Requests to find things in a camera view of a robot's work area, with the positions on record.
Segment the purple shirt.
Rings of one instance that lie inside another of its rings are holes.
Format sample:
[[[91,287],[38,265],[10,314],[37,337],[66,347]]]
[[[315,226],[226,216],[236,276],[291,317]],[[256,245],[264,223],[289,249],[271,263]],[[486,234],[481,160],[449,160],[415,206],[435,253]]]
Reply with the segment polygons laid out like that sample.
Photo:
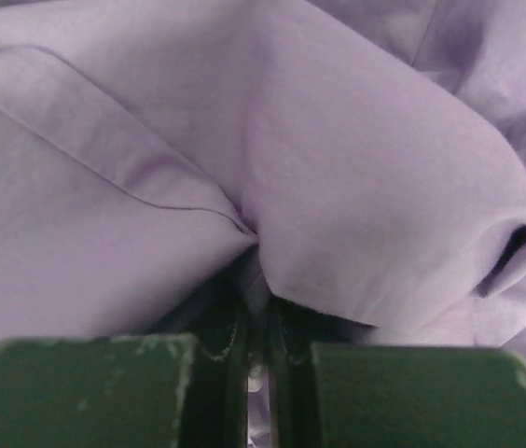
[[[0,342],[145,335],[224,278],[526,365],[526,1],[0,1]]]

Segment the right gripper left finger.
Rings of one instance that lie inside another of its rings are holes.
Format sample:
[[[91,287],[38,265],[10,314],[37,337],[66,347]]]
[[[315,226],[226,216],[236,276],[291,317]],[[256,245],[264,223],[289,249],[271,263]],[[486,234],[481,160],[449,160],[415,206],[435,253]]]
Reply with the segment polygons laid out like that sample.
[[[0,342],[0,447],[243,447],[249,317],[224,278],[145,335]]]

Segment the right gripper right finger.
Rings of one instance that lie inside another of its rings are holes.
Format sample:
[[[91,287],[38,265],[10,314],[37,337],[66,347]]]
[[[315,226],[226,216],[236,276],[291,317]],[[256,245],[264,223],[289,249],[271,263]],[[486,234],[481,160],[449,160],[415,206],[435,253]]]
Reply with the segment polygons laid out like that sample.
[[[504,351],[356,345],[282,300],[268,337],[275,447],[526,447],[526,365]]]

